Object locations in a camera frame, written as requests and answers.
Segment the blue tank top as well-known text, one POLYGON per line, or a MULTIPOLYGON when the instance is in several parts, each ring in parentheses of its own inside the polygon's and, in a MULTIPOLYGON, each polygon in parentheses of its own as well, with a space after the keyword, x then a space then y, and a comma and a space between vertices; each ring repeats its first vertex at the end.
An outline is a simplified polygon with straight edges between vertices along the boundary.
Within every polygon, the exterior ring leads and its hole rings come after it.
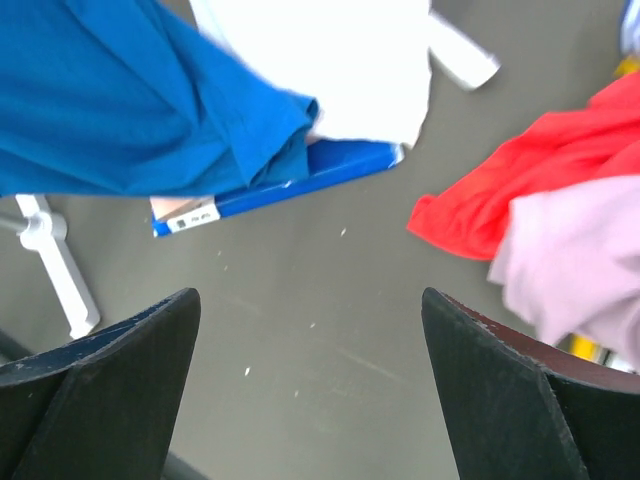
POLYGON ((156 1, 1 5, 1 192, 219 195, 309 176, 314 99, 156 1))

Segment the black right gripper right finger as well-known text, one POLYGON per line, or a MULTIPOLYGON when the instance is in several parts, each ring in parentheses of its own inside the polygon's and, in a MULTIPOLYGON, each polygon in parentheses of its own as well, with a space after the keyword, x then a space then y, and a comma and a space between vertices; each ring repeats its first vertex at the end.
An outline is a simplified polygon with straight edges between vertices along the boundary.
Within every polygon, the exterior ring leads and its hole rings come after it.
POLYGON ((433 288, 421 316, 460 478, 638 478, 638 376, 546 345, 433 288))

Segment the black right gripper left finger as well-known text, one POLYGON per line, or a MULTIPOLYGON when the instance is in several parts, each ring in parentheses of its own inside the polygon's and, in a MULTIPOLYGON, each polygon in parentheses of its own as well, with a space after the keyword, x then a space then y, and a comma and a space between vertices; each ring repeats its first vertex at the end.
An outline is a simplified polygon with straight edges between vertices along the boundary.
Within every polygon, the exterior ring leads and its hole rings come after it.
POLYGON ((166 479, 201 319, 183 289, 1 367, 4 479, 166 479))

